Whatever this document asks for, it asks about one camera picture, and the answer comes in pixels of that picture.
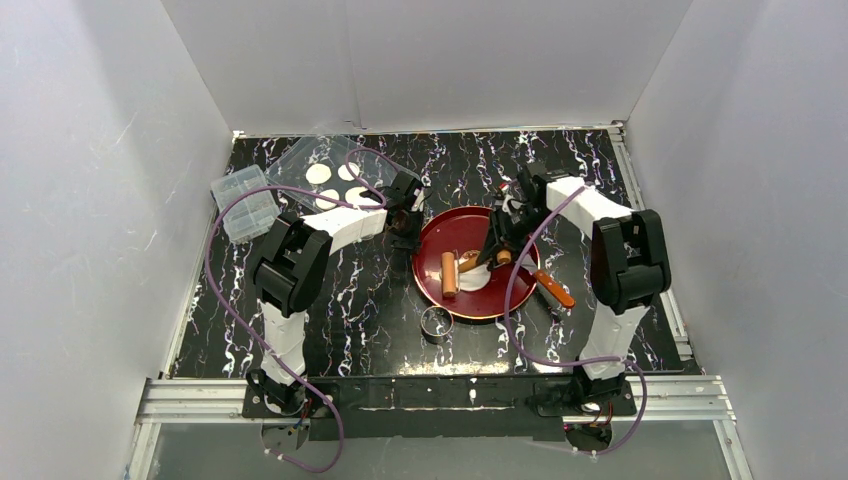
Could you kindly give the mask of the white dough piece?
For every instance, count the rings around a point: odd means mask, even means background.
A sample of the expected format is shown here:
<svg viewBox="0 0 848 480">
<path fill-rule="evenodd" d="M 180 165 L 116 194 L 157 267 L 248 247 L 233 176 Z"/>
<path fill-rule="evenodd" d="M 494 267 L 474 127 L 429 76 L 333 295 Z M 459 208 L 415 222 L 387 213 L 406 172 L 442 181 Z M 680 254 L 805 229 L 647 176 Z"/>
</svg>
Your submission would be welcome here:
<svg viewBox="0 0 848 480">
<path fill-rule="evenodd" d="M 477 256 L 472 253 L 456 257 L 450 252 L 443 255 L 438 280 L 444 297 L 479 291 L 489 283 L 491 272 L 486 266 L 477 265 Z"/>
</svg>

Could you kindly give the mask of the red round tray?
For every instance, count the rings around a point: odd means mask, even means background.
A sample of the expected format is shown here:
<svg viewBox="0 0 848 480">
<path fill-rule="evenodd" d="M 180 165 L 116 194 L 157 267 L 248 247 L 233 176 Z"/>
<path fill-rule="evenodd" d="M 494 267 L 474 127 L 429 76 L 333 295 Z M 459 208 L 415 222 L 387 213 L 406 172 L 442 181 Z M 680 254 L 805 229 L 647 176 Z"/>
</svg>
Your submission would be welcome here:
<svg viewBox="0 0 848 480">
<path fill-rule="evenodd" d="M 412 257 L 414 280 L 422 294 L 452 315 L 471 322 L 489 321 L 503 315 L 512 266 L 494 269 L 490 283 L 482 290 L 461 292 L 453 298 L 442 297 L 438 274 L 444 252 L 459 256 L 468 250 L 480 250 L 489 213 L 487 207 L 464 206 L 438 214 L 423 227 L 419 251 Z"/>
</svg>

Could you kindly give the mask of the wooden double-ended rolling pin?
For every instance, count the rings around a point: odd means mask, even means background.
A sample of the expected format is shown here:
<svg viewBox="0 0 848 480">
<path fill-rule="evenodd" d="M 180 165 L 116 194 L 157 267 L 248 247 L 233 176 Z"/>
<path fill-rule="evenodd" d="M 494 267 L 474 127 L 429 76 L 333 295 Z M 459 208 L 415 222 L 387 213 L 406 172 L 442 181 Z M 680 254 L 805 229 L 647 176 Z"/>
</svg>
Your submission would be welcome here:
<svg viewBox="0 0 848 480">
<path fill-rule="evenodd" d="M 468 250 L 457 256 L 444 252 L 441 256 L 440 285 L 443 298 L 453 298 L 460 292 L 476 292 L 486 287 L 497 267 L 509 264 L 512 253 L 502 250 L 490 261 L 480 257 L 479 250 Z"/>
</svg>

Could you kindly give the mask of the metal ring cutter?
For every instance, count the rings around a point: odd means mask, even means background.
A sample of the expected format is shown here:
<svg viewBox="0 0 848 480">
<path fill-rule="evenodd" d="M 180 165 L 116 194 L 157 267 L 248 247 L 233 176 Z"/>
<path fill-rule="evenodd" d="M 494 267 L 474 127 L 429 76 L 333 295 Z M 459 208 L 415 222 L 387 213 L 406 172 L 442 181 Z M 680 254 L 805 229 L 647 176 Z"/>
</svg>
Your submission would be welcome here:
<svg viewBox="0 0 848 480">
<path fill-rule="evenodd" d="M 422 312 L 419 325 L 424 340 L 438 345 L 450 338 L 455 320 L 452 313 L 445 308 L 432 305 Z"/>
</svg>

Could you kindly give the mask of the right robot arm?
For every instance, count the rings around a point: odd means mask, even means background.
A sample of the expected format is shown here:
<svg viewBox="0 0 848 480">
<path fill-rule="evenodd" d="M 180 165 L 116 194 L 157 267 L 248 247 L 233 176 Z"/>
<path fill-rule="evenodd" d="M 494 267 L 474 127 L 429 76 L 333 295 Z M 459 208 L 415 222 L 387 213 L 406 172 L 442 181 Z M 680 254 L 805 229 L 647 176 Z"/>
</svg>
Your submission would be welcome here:
<svg viewBox="0 0 848 480">
<path fill-rule="evenodd" d="M 507 254 L 508 282 L 515 283 L 530 248 L 558 217 L 590 240 L 589 284 L 596 307 L 586 345 L 563 365 L 572 371 L 569 379 L 536 385 L 528 403 L 540 416 L 575 414 L 587 404 L 609 414 L 628 392 L 627 353 L 635 330 L 671 285 L 662 220 L 654 210 L 613 202 L 579 176 L 530 163 L 495 191 L 477 264 L 496 270 Z"/>
</svg>

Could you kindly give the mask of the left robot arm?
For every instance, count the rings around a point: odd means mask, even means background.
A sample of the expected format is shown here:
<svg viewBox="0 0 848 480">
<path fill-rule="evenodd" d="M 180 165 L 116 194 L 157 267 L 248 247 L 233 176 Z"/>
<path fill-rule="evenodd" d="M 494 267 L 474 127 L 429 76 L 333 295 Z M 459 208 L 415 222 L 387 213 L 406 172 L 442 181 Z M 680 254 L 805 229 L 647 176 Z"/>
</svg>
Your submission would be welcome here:
<svg viewBox="0 0 848 480">
<path fill-rule="evenodd" d="M 256 395 L 284 416 L 302 412 L 308 394 L 303 343 L 307 311 L 324 284 L 330 257 L 338 250 L 387 232 L 396 248 L 416 251 L 426 188 L 420 177 L 401 171 L 392 183 L 365 190 L 352 201 L 319 214 L 280 214 L 265 235 L 250 268 L 270 349 L 246 379 Z"/>
</svg>

